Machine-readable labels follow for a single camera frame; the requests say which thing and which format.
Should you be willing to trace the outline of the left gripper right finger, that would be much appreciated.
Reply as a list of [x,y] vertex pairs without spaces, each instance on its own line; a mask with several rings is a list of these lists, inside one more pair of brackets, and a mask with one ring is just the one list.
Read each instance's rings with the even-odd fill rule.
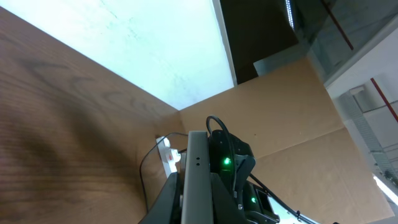
[[227,191],[218,174],[211,173],[211,194],[213,200],[214,223],[244,224],[248,223],[238,210],[232,196]]

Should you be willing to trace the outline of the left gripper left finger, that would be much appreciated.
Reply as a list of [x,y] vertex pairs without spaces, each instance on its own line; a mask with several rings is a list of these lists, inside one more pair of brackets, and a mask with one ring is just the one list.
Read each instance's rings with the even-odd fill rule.
[[181,223],[181,189],[178,172],[171,173],[153,206],[139,224]]

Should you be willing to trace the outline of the white power strip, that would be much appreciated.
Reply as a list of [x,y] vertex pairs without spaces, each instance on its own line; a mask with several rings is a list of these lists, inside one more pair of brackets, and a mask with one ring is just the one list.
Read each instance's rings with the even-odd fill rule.
[[157,138],[156,143],[166,177],[169,177],[171,173],[177,172],[176,163],[180,162],[181,154],[177,149],[171,148],[170,141],[165,136]]

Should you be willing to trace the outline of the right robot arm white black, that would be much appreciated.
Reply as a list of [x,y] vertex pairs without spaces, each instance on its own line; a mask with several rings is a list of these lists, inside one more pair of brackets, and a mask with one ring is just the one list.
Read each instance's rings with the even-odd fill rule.
[[251,174],[256,160],[249,144],[224,129],[210,131],[208,143],[217,223],[315,223]]

